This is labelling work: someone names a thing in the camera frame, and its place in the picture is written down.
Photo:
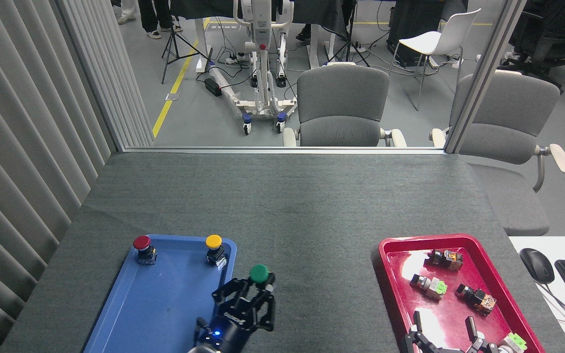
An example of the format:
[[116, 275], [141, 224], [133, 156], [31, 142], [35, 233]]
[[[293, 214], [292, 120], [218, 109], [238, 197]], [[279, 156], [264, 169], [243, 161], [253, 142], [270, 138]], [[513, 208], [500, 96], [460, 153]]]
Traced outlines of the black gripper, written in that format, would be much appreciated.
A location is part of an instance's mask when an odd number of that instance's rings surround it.
[[[402, 353], [415, 353], [414, 347], [417, 348], [418, 353], [462, 353], [458, 349], [447, 348], [433, 348], [432, 343], [422, 332], [421, 328], [421, 315], [419, 311], [413, 314], [414, 324], [410, 326], [408, 333], [402, 337], [400, 343], [400, 351]], [[465, 319], [465, 327], [468, 332], [468, 339], [470, 346], [466, 349], [465, 353], [498, 353], [498, 346], [485, 339], [485, 336], [480, 331], [477, 331], [474, 318], [469, 316]]]
[[[194, 351], [196, 353], [241, 353], [251, 334], [262, 329], [274, 330], [276, 300], [273, 296], [275, 274], [250, 275], [249, 278], [233, 278], [213, 291], [216, 310], [210, 323], [202, 317], [196, 320]], [[247, 300], [247, 293], [255, 284], [257, 294]], [[221, 310], [227, 297], [234, 294], [231, 307]]]

